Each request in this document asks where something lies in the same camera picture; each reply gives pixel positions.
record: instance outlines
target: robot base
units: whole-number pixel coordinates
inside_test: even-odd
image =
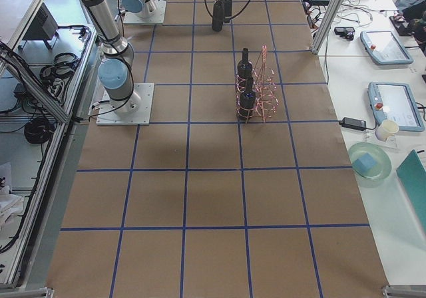
[[[131,113],[119,114],[110,112],[108,114],[97,117],[98,125],[149,125],[152,108],[152,98],[154,96],[154,83],[135,83],[134,90],[141,97],[139,108]],[[109,100],[109,96],[105,91],[103,100]],[[101,105],[99,114],[112,110],[111,105]]]
[[[166,14],[166,0],[156,0],[157,10],[153,15],[147,18],[138,17],[136,14],[126,12],[123,23],[125,25],[153,25],[163,24],[164,15]]]

